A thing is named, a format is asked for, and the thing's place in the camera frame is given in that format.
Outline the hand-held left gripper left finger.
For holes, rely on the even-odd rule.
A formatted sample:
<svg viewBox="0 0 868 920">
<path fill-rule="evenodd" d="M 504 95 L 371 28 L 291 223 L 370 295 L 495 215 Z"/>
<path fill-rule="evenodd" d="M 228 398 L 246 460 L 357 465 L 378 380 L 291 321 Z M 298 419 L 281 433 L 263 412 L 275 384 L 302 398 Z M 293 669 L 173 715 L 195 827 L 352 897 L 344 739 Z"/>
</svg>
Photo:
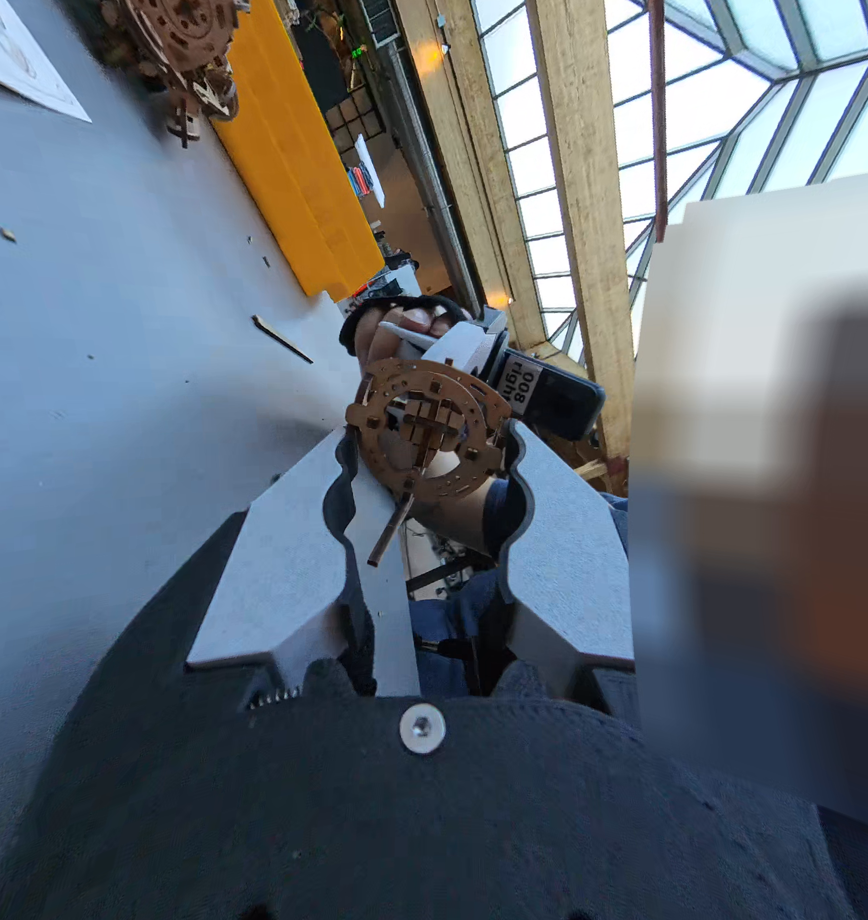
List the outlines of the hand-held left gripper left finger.
<svg viewBox="0 0 868 920">
<path fill-rule="evenodd" d="M 329 434 L 250 506 L 187 654 L 190 669 L 265 665 L 288 691 L 313 661 L 345 662 L 371 694 L 374 627 L 346 530 L 357 443 Z"/>
</svg>

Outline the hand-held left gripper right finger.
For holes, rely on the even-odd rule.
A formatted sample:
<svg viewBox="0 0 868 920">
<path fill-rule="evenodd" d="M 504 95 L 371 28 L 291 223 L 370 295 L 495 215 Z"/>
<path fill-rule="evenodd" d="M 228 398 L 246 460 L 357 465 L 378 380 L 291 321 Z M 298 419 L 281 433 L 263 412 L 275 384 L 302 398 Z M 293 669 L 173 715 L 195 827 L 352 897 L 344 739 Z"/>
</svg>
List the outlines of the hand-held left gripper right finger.
<svg viewBox="0 0 868 920">
<path fill-rule="evenodd" d="M 520 421 L 508 434 L 523 519 L 500 554 L 507 645 L 552 696 L 570 696 L 585 667 L 635 664 L 628 560 L 601 494 Z"/>
</svg>

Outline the wooden ring model assembly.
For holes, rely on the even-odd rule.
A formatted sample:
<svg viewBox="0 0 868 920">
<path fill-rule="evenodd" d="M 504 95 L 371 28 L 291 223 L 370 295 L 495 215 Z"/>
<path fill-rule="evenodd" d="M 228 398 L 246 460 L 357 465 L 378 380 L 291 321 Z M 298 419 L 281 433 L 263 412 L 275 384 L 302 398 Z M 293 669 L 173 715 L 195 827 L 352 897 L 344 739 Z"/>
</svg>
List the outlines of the wooden ring model assembly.
<svg viewBox="0 0 868 920">
<path fill-rule="evenodd" d="M 381 443 L 394 408 L 404 410 L 396 431 L 408 446 L 407 466 L 394 464 Z M 449 363 L 390 358 L 368 367 L 346 420 L 382 485 L 433 504 L 467 497 L 501 469 L 511 416 L 509 403 L 472 374 Z"/>
</svg>

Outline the wooden submarine model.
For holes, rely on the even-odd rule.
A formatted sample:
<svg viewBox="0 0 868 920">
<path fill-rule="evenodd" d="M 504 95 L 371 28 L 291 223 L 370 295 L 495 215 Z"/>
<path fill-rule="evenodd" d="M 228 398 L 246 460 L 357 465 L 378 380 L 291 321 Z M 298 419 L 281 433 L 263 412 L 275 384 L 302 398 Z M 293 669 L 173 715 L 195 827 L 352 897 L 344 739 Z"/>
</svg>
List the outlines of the wooden submarine model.
<svg viewBox="0 0 868 920">
<path fill-rule="evenodd" d="M 246 1 L 103 1 L 106 58 L 164 91 L 166 130 L 183 148 L 201 121 L 233 121 L 239 98 L 229 51 Z"/>
</svg>

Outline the person's right forearm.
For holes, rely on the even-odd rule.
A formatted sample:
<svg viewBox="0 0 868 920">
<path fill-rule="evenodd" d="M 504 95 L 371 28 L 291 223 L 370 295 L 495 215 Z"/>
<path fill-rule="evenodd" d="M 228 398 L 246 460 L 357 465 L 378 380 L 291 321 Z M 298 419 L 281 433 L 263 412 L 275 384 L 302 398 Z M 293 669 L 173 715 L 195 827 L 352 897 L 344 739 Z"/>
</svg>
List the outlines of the person's right forearm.
<svg viewBox="0 0 868 920">
<path fill-rule="evenodd" d="M 408 517 L 444 540 L 495 559 L 508 535 L 508 485 L 504 478 L 491 477 L 479 489 L 456 500 L 415 501 Z"/>
</svg>

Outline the person's right hand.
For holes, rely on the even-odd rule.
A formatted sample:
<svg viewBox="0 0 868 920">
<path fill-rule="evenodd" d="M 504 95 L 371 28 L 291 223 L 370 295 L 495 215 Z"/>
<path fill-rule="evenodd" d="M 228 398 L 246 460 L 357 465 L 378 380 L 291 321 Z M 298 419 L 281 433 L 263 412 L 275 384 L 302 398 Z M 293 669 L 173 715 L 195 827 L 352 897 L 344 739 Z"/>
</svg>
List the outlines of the person's right hand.
<svg viewBox="0 0 868 920">
<path fill-rule="evenodd" d="M 401 347 L 402 339 L 392 330 L 380 328 L 382 322 L 435 339 L 443 337 L 454 325 L 450 316 L 435 316 L 433 312 L 419 307 L 371 308 L 361 316 L 355 331 L 359 374 L 364 374 L 368 365 L 374 362 L 393 358 Z"/>
</svg>

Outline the thin wooden stick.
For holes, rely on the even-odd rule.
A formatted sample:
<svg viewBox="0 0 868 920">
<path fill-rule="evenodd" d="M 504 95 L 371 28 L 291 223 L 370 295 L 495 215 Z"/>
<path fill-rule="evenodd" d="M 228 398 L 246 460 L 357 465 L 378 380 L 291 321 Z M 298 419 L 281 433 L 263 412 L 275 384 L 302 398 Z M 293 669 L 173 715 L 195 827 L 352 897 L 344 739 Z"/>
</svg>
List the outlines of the thin wooden stick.
<svg viewBox="0 0 868 920">
<path fill-rule="evenodd" d="M 290 351 L 290 353 L 292 353 L 295 357 L 300 359 L 302 362 L 313 365 L 314 362 L 311 357 L 309 357 L 305 352 L 303 352 L 300 348 L 298 348 L 292 341 L 290 341 L 290 339 L 287 339 L 286 337 L 281 335 L 278 331 L 276 331 L 274 328 L 270 327 L 261 316 L 252 315 L 251 320 L 252 320 L 253 325 L 256 327 L 256 329 L 258 329 L 260 332 L 266 335 L 269 339 L 272 339 L 273 341 L 277 342 L 285 350 Z"/>
</svg>

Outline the stack of yellow plastic bins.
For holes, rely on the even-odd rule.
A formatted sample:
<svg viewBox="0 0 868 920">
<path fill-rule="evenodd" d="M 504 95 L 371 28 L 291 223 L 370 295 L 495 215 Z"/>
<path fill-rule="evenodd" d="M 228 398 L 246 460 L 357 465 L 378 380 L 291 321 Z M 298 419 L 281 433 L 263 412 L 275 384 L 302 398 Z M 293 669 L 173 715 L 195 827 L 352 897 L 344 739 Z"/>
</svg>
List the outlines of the stack of yellow plastic bins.
<svg viewBox="0 0 868 920">
<path fill-rule="evenodd" d="M 273 2 L 251 3 L 228 59 L 240 110 L 221 144 L 303 292 L 342 301 L 383 258 Z"/>
</svg>

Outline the white instruction booklet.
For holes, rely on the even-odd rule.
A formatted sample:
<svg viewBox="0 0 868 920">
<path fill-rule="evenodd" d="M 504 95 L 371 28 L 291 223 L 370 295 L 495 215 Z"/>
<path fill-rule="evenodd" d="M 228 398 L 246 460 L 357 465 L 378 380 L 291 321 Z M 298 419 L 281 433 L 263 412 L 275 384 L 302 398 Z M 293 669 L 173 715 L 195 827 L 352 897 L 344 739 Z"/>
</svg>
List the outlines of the white instruction booklet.
<svg viewBox="0 0 868 920">
<path fill-rule="evenodd" d="M 46 109 L 92 122 L 7 1 L 0 1 L 0 85 Z"/>
</svg>

